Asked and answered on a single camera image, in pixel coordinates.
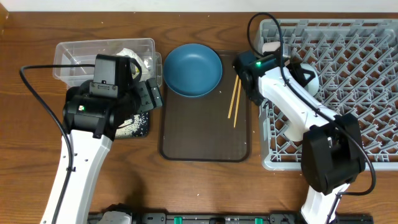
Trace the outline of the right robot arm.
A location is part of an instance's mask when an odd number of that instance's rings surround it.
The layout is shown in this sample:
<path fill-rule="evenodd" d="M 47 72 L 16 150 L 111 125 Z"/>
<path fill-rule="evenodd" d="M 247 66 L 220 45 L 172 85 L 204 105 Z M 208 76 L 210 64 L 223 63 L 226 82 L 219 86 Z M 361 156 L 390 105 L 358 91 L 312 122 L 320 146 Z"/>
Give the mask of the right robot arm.
<path fill-rule="evenodd" d="M 233 67 L 249 99 L 261 105 L 268 99 L 288 119 L 285 136 L 301 142 L 301 170 L 309 184 L 301 208 L 307 223 L 331 223 L 349 185 L 366 165 L 357 118 L 338 115 L 319 103 L 290 74 L 280 67 L 276 55 L 258 59 L 250 51 L 237 55 Z"/>

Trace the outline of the white tissue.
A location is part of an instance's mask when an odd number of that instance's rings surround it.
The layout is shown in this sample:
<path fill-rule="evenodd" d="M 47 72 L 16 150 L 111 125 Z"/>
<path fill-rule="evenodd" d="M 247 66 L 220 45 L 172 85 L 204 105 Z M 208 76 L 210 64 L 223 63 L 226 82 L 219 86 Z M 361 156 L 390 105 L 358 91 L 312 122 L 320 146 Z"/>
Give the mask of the white tissue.
<path fill-rule="evenodd" d="M 152 78 L 152 75 L 150 73 L 152 69 L 149 66 L 149 61 L 141 59 L 140 56 L 138 56 L 138 54 L 136 54 L 133 50 L 123 48 L 122 51 L 120 51 L 116 55 L 122 57 L 128 56 L 134 58 L 138 62 L 142 70 L 140 81 L 146 81 L 147 79 Z"/>

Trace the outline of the light blue bowl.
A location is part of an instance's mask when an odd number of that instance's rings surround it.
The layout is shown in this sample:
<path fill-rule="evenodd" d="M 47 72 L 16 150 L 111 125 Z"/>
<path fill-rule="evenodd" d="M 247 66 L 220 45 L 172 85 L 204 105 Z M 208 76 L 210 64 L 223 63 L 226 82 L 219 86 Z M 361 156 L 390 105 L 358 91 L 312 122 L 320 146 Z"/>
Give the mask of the light blue bowl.
<path fill-rule="evenodd" d="M 307 63 L 301 63 L 300 66 L 305 80 L 305 85 L 303 87 L 312 96 L 315 96 L 319 91 L 319 79 L 317 71 Z"/>

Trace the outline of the white plastic cup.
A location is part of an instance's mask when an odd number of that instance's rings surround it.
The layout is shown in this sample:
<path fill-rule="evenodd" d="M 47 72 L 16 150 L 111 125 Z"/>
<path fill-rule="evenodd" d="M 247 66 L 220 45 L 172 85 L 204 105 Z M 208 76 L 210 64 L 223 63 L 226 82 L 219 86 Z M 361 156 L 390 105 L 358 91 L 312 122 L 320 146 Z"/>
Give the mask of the white plastic cup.
<path fill-rule="evenodd" d="M 302 141 L 303 132 L 300 126 L 294 124 L 293 122 L 291 122 L 291 120 L 288 120 L 286 122 L 286 125 L 287 129 L 285 130 L 284 135 L 287 137 L 287 139 L 293 142 Z"/>

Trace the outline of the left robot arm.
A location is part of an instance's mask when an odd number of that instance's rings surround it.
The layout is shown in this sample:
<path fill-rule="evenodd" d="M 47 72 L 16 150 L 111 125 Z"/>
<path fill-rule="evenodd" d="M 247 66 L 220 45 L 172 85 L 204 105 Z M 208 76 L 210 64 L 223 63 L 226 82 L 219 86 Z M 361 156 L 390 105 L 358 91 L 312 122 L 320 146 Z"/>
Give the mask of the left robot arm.
<path fill-rule="evenodd" d="M 67 90 L 60 161 L 42 223 L 84 223 L 105 157 L 118 128 L 162 106 L 155 79 L 129 56 L 98 54 L 91 80 Z"/>

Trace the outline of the pink white bowl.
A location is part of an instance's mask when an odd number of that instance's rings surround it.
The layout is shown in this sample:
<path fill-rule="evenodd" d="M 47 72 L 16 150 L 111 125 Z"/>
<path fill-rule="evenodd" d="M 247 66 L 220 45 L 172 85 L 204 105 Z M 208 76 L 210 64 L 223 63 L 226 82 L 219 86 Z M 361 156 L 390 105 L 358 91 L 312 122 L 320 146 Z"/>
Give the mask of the pink white bowl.
<path fill-rule="evenodd" d="M 263 55 L 273 54 L 280 47 L 280 42 L 266 42 L 262 46 Z"/>

